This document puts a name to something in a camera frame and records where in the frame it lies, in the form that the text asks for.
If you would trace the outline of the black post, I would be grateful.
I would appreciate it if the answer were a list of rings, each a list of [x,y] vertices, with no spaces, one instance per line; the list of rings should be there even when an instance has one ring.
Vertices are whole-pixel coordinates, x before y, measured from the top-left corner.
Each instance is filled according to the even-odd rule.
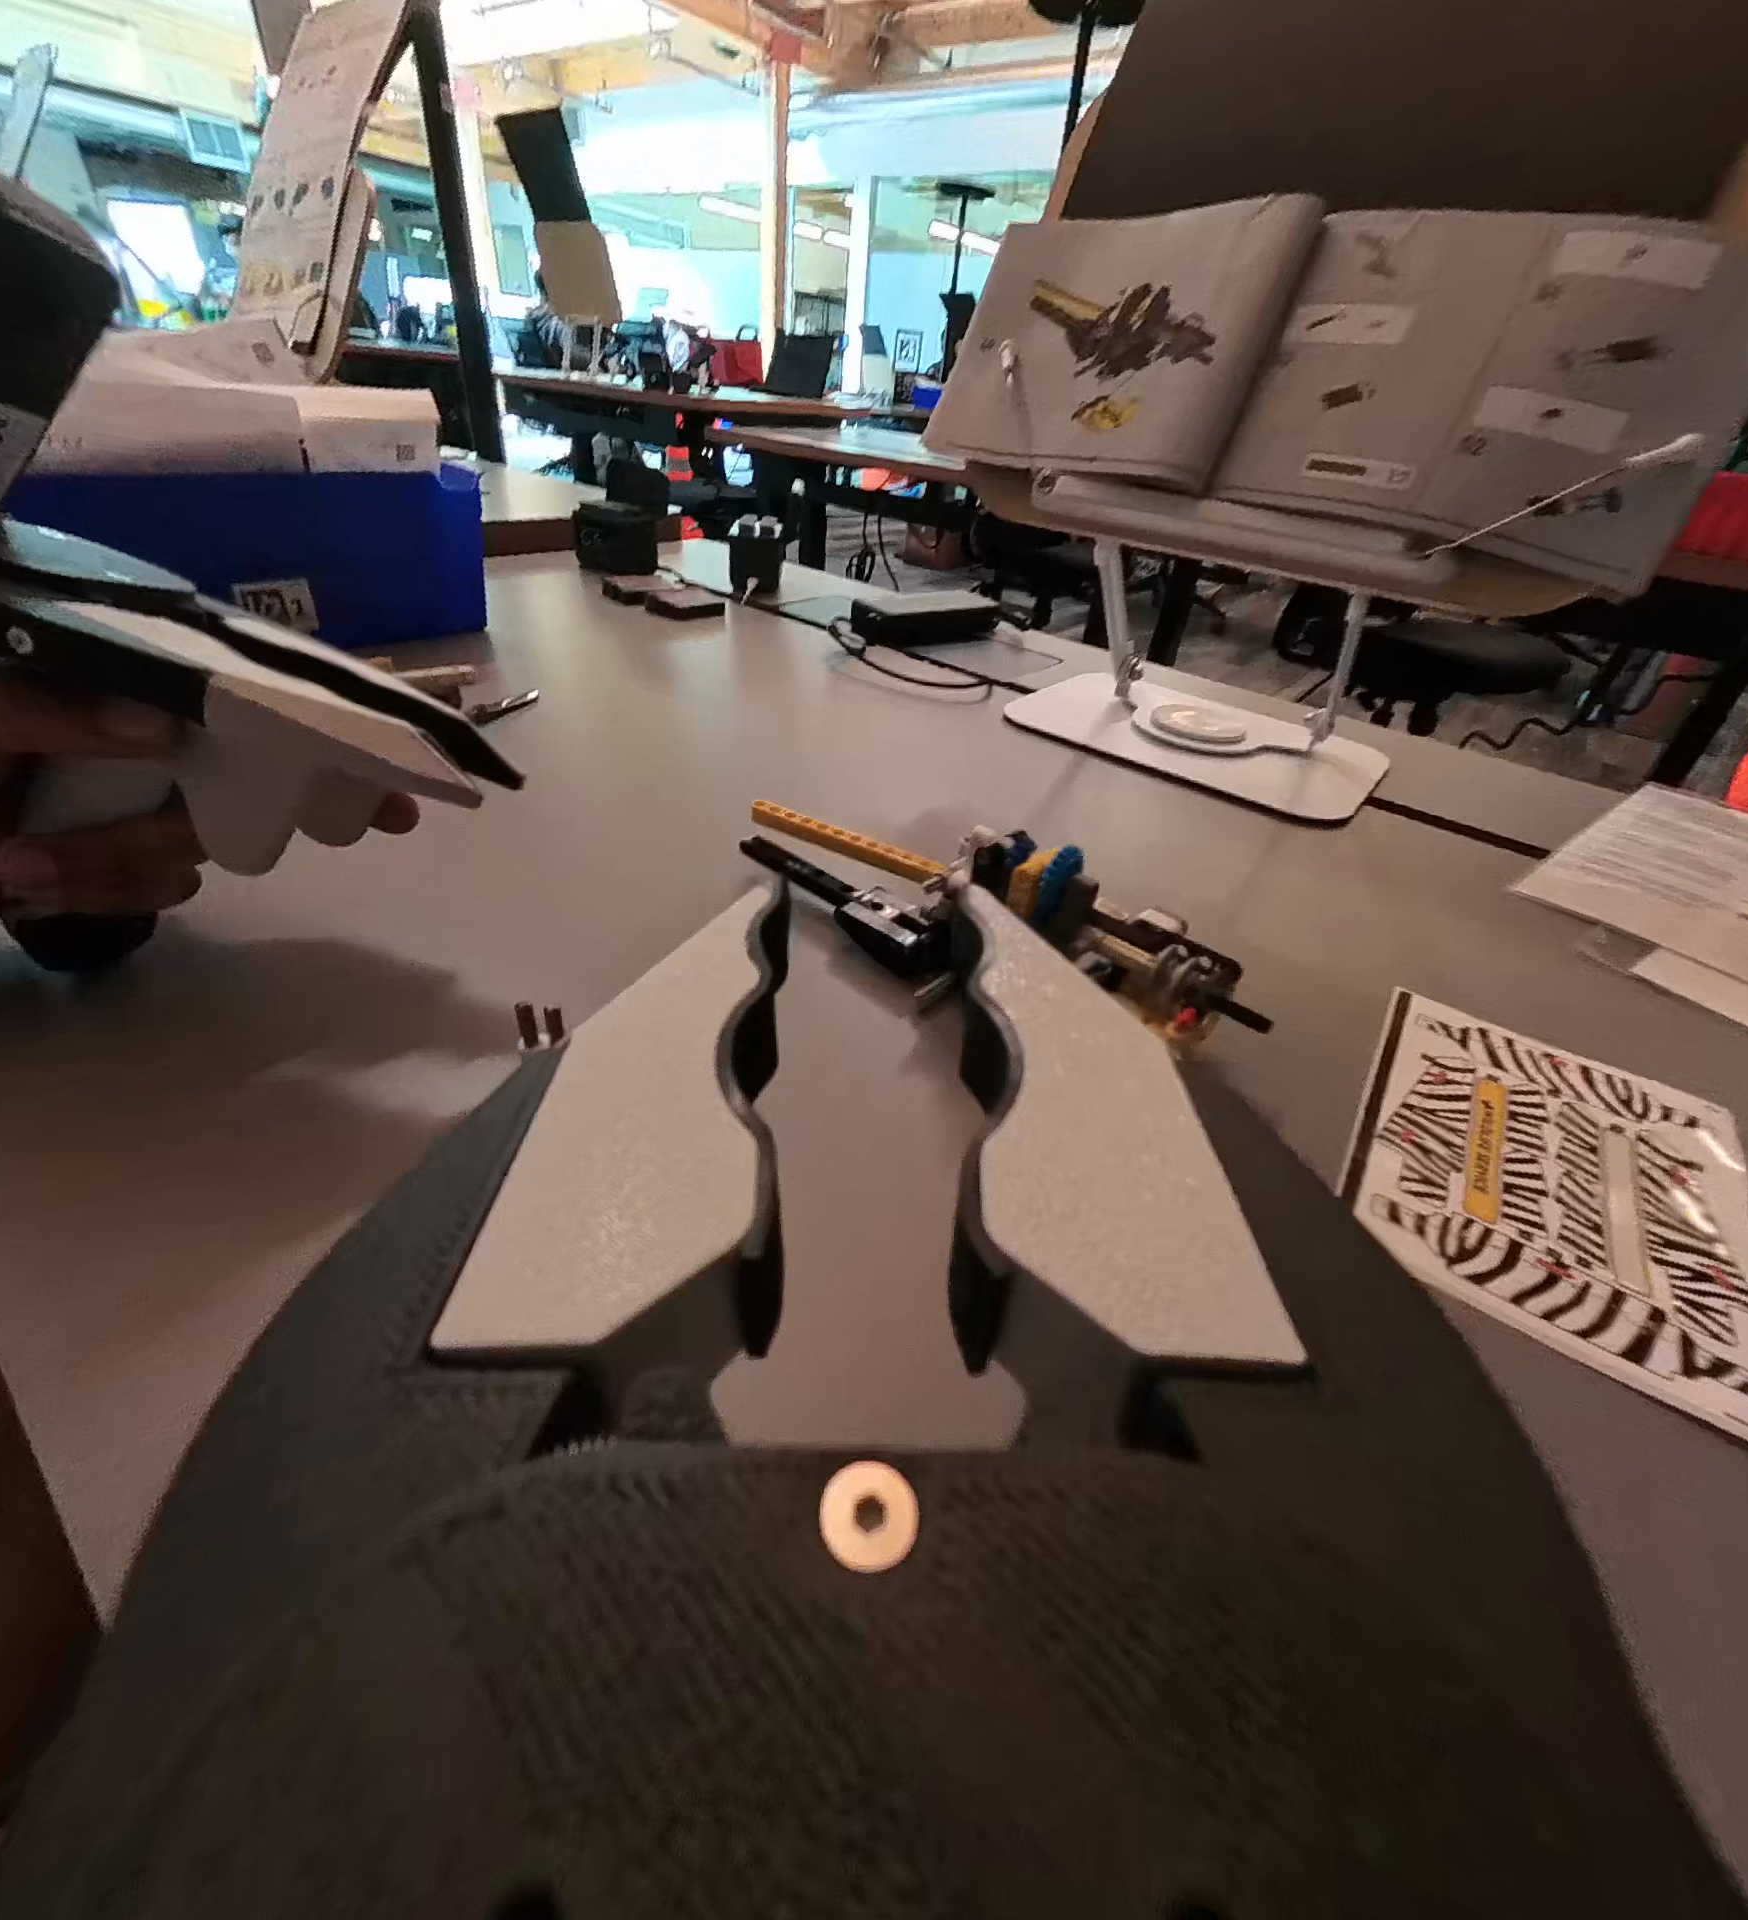
[[[491,360],[485,312],[480,300],[476,225],[458,135],[439,3],[406,4],[406,50],[413,56],[428,172],[436,193],[446,283],[455,311],[455,352],[472,452],[505,465],[500,389]]]

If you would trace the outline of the black power adapter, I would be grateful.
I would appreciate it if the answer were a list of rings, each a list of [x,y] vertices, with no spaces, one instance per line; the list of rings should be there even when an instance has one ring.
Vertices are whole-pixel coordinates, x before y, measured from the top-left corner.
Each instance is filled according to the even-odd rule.
[[[855,639],[912,654],[985,640],[994,635],[999,621],[994,600],[965,590],[851,597],[848,611],[848,630]]]

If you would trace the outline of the blue plastic bin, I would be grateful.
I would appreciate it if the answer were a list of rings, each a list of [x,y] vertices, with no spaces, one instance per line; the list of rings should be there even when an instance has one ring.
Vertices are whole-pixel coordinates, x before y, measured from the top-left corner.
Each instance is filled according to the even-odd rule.
[[[7,514],[116,549],[326,646],[485,629],[478,471],[29,476]]]

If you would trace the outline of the yellow lego beam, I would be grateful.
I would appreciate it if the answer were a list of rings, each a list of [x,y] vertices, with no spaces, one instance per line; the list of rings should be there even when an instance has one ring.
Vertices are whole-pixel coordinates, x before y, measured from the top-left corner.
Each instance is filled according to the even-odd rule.
[[[871,835],[843,828],[794,809],[753,803],[749,819],[754,827],[777,832],[794,843],[827,850],[873,872],[908,881],[924,888],[938,886],[946,867],[926,855],[896,846]]]

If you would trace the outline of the white papers in bin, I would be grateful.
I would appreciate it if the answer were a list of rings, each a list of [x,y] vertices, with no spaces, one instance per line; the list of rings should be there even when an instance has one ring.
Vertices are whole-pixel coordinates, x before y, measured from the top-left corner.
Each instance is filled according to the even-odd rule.
[[[29,473],[436,469],[424,392],[310,381],[269,321],[191,333],[110,328]]]

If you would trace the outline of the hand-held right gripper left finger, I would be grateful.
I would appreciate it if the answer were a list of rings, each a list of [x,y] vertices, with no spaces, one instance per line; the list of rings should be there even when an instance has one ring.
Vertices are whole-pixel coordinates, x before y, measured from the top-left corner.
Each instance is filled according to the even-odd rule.
[[[781,881],[565,1042],[428,1337],[432,1356],[763,1356],[783,1292],[757,1102],[777,1068]]]

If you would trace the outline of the black floor lamp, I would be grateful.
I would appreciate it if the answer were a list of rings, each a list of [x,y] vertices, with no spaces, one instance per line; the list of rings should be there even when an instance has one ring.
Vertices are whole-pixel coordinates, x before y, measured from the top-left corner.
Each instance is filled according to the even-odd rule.
[[[1067,88],[1067,104],[1061,124],[1061,148],[1067,149],[1084,113],[1087,64],[1092,61],[1096,34],[1103,29],[1131,26],[1146,3],[1047,3],[1033,0],[1026,9],[1051,26],[1074,29],[1074,61]]]

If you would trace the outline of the multicoloured lego gear assembly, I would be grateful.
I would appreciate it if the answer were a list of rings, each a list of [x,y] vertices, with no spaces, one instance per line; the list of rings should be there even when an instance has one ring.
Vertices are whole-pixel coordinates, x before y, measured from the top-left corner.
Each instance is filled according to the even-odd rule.
[[[1273,1020],[1240,994],[1240,961],[1197,941],[1172,913],[1113,904],[1074,843],[973,828],[945,872],[924,881],[942,922],[969,888],[992,896],[1177,1056],[1194,1055],[1224,1026],[1261,1038],[1273,1031]]]

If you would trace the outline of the background work desk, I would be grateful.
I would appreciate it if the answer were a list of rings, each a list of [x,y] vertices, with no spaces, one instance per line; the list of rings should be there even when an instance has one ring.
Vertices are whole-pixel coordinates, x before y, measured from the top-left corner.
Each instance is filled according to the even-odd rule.
[[[886,424],[920,432],[930,411],[863,397],[777,397],[746,389],[674,396],[610,378],[504,369],[495,378],[501,411],[567,437],[606,435],[640,444],[683,444],[716,425],[835,429]]]

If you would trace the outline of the white book stand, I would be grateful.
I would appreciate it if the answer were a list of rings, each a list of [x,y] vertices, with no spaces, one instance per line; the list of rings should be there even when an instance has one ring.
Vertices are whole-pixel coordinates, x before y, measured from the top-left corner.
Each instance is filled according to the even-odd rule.
[[[1096,540],[1093,558],[1108,672],[1021,696],[1005,708],[1007,726],[1305,827],[1344,827],[1374,799],[1389,756],[1337,735],[1369,593],[1347,598],[1325,706],[1292,721],[1147,683],[1120,542]]]

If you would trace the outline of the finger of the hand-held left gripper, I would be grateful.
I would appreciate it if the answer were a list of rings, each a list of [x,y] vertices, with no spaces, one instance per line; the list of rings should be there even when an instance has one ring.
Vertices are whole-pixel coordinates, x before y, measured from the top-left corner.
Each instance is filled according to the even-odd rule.
[[[526,776],[458,709],[257,617],[216,604],[138,611],[62,600],[99,666],[179,675],[166,764],[68,760],[62,810],[374,810],[389,797],[478,809]]]

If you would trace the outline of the black office chair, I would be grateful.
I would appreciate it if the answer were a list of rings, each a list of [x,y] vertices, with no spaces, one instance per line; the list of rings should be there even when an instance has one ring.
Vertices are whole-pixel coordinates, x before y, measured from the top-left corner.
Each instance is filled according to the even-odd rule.
[[[1345,612],[1341,589],[1295,586],[1275,621],[1273,652],[1295,667],[1333,675]],[[1374,598],[1341,696],[1379,727],[1406,709],[1408,732],[1426,737],[1453,700],[1552,693],[1565,669],[1567,656],[1548,636]]]

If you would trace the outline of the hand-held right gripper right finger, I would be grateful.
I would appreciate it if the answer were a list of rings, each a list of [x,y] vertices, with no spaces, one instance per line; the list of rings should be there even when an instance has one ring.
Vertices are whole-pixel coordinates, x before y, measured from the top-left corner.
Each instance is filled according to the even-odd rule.
[[[1168,1372],[1296,1374],[1301,1337],[1174,1055],[976,882],[955,896],[963,1166],[956,1337],[1008,1362],[1025,1306],[1070,1310]]]

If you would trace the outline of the printed paper sheets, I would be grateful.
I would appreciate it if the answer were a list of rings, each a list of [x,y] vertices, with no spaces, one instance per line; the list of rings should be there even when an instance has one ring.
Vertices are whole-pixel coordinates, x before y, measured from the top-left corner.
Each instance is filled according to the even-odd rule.
[[[1589,957],[1748,1029],[1748,814],[1645,786],[1511,890],[1587,925]]]

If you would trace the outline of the black lego piece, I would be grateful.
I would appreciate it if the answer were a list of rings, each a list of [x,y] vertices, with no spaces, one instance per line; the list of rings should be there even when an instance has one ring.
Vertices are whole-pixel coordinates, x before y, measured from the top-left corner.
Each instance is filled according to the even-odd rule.
[[[760,835],[745,837],[738,850],[821,902],[842,935],[888,976],[926,988],[949,974],[951,933],[935,913],[880,886],[855,886]]]

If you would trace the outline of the cardboard book stand with booklet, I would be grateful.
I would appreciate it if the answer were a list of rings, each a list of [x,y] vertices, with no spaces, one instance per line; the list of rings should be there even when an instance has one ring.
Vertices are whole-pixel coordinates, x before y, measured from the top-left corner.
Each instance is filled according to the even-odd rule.
[[[231,316],[310,356],[337,295],[342,210],[401,4],[314,4],[293,30],[248,180]]]

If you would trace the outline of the zebra striped sticker sheet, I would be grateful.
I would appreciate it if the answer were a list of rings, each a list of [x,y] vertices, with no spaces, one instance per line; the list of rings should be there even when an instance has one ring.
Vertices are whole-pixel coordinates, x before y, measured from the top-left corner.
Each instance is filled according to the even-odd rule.
[[[1748,1444],[1734,1116],[1396,989],[1341,1164],[1420,1283]]]

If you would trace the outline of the black backing board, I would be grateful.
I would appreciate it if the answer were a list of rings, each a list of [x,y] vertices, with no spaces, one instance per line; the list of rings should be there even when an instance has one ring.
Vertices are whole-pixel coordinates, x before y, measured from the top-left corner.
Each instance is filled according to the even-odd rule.
[[[1150,3],[1057,210],[1698,224],[1748,146],[1748,3]]]

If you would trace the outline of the open lego instruction book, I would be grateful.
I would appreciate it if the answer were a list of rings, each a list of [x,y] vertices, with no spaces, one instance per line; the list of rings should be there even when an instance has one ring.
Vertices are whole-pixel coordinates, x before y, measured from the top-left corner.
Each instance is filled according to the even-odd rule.
[[[1275,193],[1010,228],[928,421],[1131,546],[1632,598],[1748,420],[1748,239]]]

